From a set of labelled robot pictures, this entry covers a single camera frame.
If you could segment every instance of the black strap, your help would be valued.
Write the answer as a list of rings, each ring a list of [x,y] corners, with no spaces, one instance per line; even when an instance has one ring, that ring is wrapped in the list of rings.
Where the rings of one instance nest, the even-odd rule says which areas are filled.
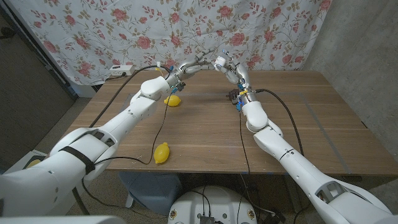
[[[91,171],[95,170],[94,162],[92,162],[87,156],[77,151],[76,149],[67,146],[61,149],[60,151],[69,152],[70,154],[74,155],[76,158],[81,160],[84,164],[86,164],[86,175],[89,174]]]

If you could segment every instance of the black cable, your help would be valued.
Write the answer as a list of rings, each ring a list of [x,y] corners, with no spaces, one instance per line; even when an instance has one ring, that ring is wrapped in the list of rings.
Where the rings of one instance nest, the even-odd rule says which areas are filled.
[[[246,158],[246,164],[248,165],[248,171],[249,171],[249,176],[250,176],[250,166],[249,166],[249,161],[248,161],[248,155],[246,155],[246,150],[244,148],[243,144],[243,137],[242,137],[242,115],[241,112],[239,111],[239,132],[241,133],[241,141],[242,141],[242,147],[244,151],[244,156]]]
[[[166,69],[167,72],[170,72],[170,69],[168,69],[167,67],[161,65],[162,68]],[[112,102],[114,101],[114,99],[118,96],[118,94],[120,93],[120,91],[122,91],[122,89],[124,88],[124,86],[135,76],[137,75],[137,73],[148,69],[148,68],[157,68],[157,65],[149,65],[146,66],[144,68],[140,68],[139,70],[134,71],[134,73],[120,86],[120,88],[117,90],[117,92],[113,95],[113,97],[111,98],[111,100],[108,102],[108,104],[104,107],[104,109],[99,113],[99,115],[94,119],[94,121],[92,122],[92,124],[89,126],[89,128],[92,128],[97,121],[102,117],[102,115],[105,113],[105,111],[109,108],[109,106],[112,104]]]
[[[299,131],[297,130],[297,127],[296,127],[296,124],[295,124],[295,122],[294,122],[292,113],[290,112],[290,110],[288,109],[288,107],[286,106],[286,104],[283,102],[283,100],[280,99],[279,96],[276,95],[273,91],[270,91],[270,90],[267,90],[267,89],[258,89],[258,90],[256,90],[256,93],[260,93],[260,92],[262,92],[262,91],[266,91],[266,92],[270,93],[272,96],[274,96],[275,98],[277,98],[277,99],[279,100],[279,102],[282,103],[282,105],[283,105],[284,108],[286,109],[287,113],[289,114],[290,120],[292,121],[294,131],[296,132],[297,141],[298,141],[298,146],[300,146],[301,155],[304,156],[304,151],[303,151],[303,146],[302,146],[302,144],[301,144],[301,139],[300,139]]]
[[[236,223],[239,223],[238,222],[239,221],[239,211],[241,209],[242,198],[243,198],[243,195],[241,195],[241,199],[239,200],[238,213],[236,214]]]
[[[109,108],[109,106],[112,104],[112,102],[114,101],[114,99],[118,96],[118,94],[120,93],[120,91],[124,88],[124,86],[126,86],[126,84],[127,84],[135,75],[137,75],[137,73],[139,73],[139,72],[141,72],[141,71],[143,71],[143,70],[145,70],[145,69],[154,68],[154,67],[157,67],[157,66],[156,66],[156,65],[150,65],[150,66],[146,66],[146,67],[144,67],[144,68],[141,68],[141,69],[139,69],[139,70],[134,71],[134,73],[133,73],[133,74],[120,86],[120,88],[119,88],[119,89],[117,90],[117,92],[113,95],[113,97],[112,97],[111,100],[108,102],[108,104],[107,104],[107,105],[104,107],[104,109],[99,113],[99,115],[94,119],[94,121],[93,121],[92,124],[89,126],[89,128],[92,128],[92,127],[97,123],[97,121],[100,119],[100,117],[102,117],[102,115],[103,115],[103,114],[105,113],[105,111]],[[167,72],[169,72],[169,73],[171,72],[170,69],[168,69],[167,67],[165,67],[165,66],[163,66],[163,65],[161,65],[161,67],[164,68],[164,69],[166,69]],[[165,113],[164,113],[163,122],[162,122],[162,125],[161,125],[161,127],[160,127],[158,133],[156,134],[154,143],[153,143],[153,145],[152,145],[152,153],[151,153],[151,155],[150,155],[150,160],[149,160],[149,162],[148,162],[147,164],[149,164],[149,163],[151,162],[152,158],[153,158],[155,142],[156,142],[157,136],[158,136],[159,133],[160,133],[160,130],[162,130],[162,128],[163,128],[163,124],[164,124],[164,120],[165,120],[165,118],[166,118],[166,112],[167,112],[167,106],[168,106],[168,105],[169,105],[169,101],[168,101],[167,104],[166,104],[166,110],[165,110]],[[100,162],[104,162],[104,161],[107,161],[107,160],[110,160],[110,159],[121,159],[121,158],[123,158],[123,159],[133,159],[133,160],[135,160],[135,161],[139,161],[139,162],[141,162],[141,163],[143,163],[143,164],[146,164],[145,162],[142,162],[141,160],[136,159],[136,158],[132,158],[132,157],[110,157],[110,158],[107,158],[107,159],[103,159],[102,161],[96,162],[95,165],[99,164]],[[100,202],[101,204],[105,204],[105,203],[101,202],[98,198],[94,197],[92,194],[89,193],[89,191],[87,190],[87,188],[86,188],[85,185],[84,185],[83,180],[82,180],[82,184],[83,184],[84,190],[86,191],[86,193],[87,193],[92,199],[96,200],[97,202]],[[88,210],[87,210],[87,208],[85,207],[83,201],[81,200],[80,195],[79,195],[78,193],[76,194],[77,189],[74,188],[74,189],[72,190],[72,192],[73,192],[73,195],[75,196],[75,199],[76,199],[76,201],[78,202],[79,207],[80,207],[80,209],[82,210],[82,212],[88,214]]]
[[[117,79],[123,78],[125,76],[126,76],[126,72],[123,72],[121,76],[113,77],[113,78],[107,78],[106,81],[108,81],[108,80],[117,80]]]
[[[236,223],[239,223],[239,222],[238,222],[238,219],[239,219],[239,211],[240,211],[240,209],[241,209],[241,203],[242,203],[243,195],[244,195],[244,193],[246,193],[246,191],[247,191],[247,189],[244,189],[243,194],[241,195],[241,199],[239,200],[238,212],[237,212],[237,214],[236,214]]]
[[[152,158],[153,158],[153,156],[154,156],[154,148],[155,148],[156,139],[157,139],[157,137],[158,137],[160,131],[162,130],[164,121],[165,121],[165,119],[166,119],[167,108],[168,108],[168,105],[169,105],[169,101],[170,101],[171,95],[172,95],[172,92],[170,92],[169,99],[167,100],[166,110],[164,111],[164,117],[163,117],[162,125],[160,126],[159,131],[157,132],[157,134],[156,134],[156,136],[155,136],[154,143],[152,144],[152,153],[150,154],[149,162],[142,162],[141,160],[136,159],[136,158],[133,158],[133,157],[115,156],[115,157],[110,157],[110,158],[106,158],[106,159],[103,159],[103,160],[101,160],[101,161],[95,162],[94,165],[97,165],[97,164],[99,164],[99,163],[101,163],[101,162],[105,162],[105,161],[108,161],[108,160],[111,160],[111,159],[132,159],[132,160],[138,161],[138,162],[140,162],[140,163],[142,163],[142,164],[145,164],[145,165],[150,164],[150,162],[152,161]]]
[[[85,185],[84,179],[81,180],[81,185],[83,186],[83,189],[84,189],[85,192],[88,194],[88,196],[90,196],[92,199],[96,200],[98,203],[100,203],[100,204],[102,204],[102,205],[104,205],[104,206],[114,207],[114,208],[129,209],[129,210],[132,210],[132,212],[134,212],[134,213],[136,213],[136,214],[139,214],[139,215],[142,215],[142,216],[144,216],[144,217],[151,218],[151,219],[162,219],[162,218],[167,218],[167,217],[162,217],[162,218],[149,217],[149,216],[147,216],[147,215],[145,215],[145,214],[142,214],[142,213],[140,213],[140,212],[135,211],[135,210],[132,209],[132,208],[127,208],[127,207],[123,207],[123,206],[119,206],[119,205],[110,205],[110,204],[108,204],[108,203],[104,203],[104,202],[102,202],[100,199],[98,199],[97,197],[95,197],[94,195],[92,195],[92,194],[88,191],[88,189],[87,189],[87,187],[86,187],[86,185]]]
[[[209,202],[209,200],[207,199],[206,195],[204,195],[204,194],[202,194],[202,193],[200,193],[200,192],[197,192],[196,190],[189,190],[188,192],[195,192],[195,193],[197,193],[197,194],[200,194],[200,195],[202,195],[202,196],[207,200],[207,204],[209,205],[209,217],[210,217],[210,215],[211,215],[210,202]]]
[[[102,163],[102,162],[111,160],[111,159],[132,159],[132,160],[138,161],[138,162],[140,162],[140,163],[142,163],[142,164],[148,165],[148,164],[151,162],[152,158],[153,158],[155,142],[156,142],[156,139],[157,139],[157,137],[158,137],[160,131],[161,131],[162,128],[163,128],[163,124],[164,124],[164,121],[165,121],[165,119],[166,119],[167,107],[168,107],[168,105],[169,105],[170,96],[169,96],[169,99],[167,100],[167,104],[166,104],[166,109],[165,109],[165,111],[164,111],[164,117],[163,117],[162,125],[160,126],[160,129],[159,129],[159,131],[157,132],[156,137],[155,137],[155,140],[154,140],[154,143],[153,143],[153,145],[152,145],[152,152],[151,152],[151,154],[150,154],[150,160],[149,160],[149,162],[142,162],[140,159],[133,158],[133,157],[115,156],[115,157],[110,157],[110,158],[106,158],[106,159],[100,160],[100,161],[98,161],[98,162],[95,162],[95,163],[94,163],[94,166],[97,165],[97,164],[99,164],[99,163]],[[117,205],[108,205],[108,204],[102,202],[100,199],[94,197],[94,196],[88,191],[88,189],[87,189],[87,188],[85,187],[85,185],[84,185],[83,180],[81,180],[81,184],[83,185],[83,188],[84,188],[84,190],[86,191],[86,193],[88,194],[88,196],[90,196],[92,199],[96,200],[96,201],[99,202],[100,204],[105,205],[105,206],[111,206],[111,207],[119,207],[119,206],[117,206]]]
[[[260,209],[260,210],[262,210],[262,211],[264,211],[264,212],[270,213],[272,216],[276,215],[275,212],[270,211],[270,210],[266,210],[266,209],[264,209],[264,208],[261,208],[260,206],[258,206],[258,205],[256,205],[256,204],[253,203],[253,201],[250,199],[250,195],[249,195],[249,192],[248,192],[248,186],[246,185],[246,182],[244,181],[242,174],[240,174],[240,176],[241,176],[241,178],[242,178],[242,181],[243,181],[243,184],[244,184],[244,188],[246,189],[246,195],[248,196],[248,199],[249,199],[250,204],[251,204],[253,207],[256,207],[256,208],[258,208],[258,209]]]
[[[310,202],[305,208],[302,208],[300,211],[297,212],[297,214],[294,216],[293,224],[296,223],[297,217],[298,217],[302,212],[304,212],[310,205],[311,205],[311,202]]]
[[[203,203],[203,216],[205,215],[205,189],[206,189],[206,185],[203,188],[203,192],[201,195],[201,201]]]
[[[77,204],[78,204],[79,207],[80,207],[81,212],[83,212],[84,215],[90,215],[90,213],[88,212],[88,210],[87,210],[85,204],[83,203],[83,201],[82,201],[82,199],[81,199],[81,197],[80,197],[80,195],[79,195],[79,192],[77,191],[77,188],[75,187],[75,188],[72,190],[72,192],[73,192],[73,196],[74,196],[75,199],[76,199]]]

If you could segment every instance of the blue plastic object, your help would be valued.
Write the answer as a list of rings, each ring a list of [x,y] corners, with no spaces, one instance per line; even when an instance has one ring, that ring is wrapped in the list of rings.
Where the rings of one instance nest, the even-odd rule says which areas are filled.
[[[161,215],[169,215],[182,190],[176,174],[119,172],[119,178],[136,202]]]

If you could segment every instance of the gray wall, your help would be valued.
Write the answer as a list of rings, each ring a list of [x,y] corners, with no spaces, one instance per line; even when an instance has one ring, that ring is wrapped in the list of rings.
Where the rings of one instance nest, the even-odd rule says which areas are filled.
[[[398,1],[334,0],[303,70],[322,72],[398,161]]]

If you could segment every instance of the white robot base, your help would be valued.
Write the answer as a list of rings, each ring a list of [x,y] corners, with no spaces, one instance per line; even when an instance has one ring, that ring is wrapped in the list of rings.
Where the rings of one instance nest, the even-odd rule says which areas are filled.
[[[193,189],[174,202],[170,209],[168,224],[210,223],[210,220],[212,223],[236,224],[237,221],[245,224],[257,223],[253,207],[240,194],[226,187],[214,185],[206,186],[203,193],[203,188]],[[210,202],[210,215],[208,202],[206,198],[202,198],[202,194]]]

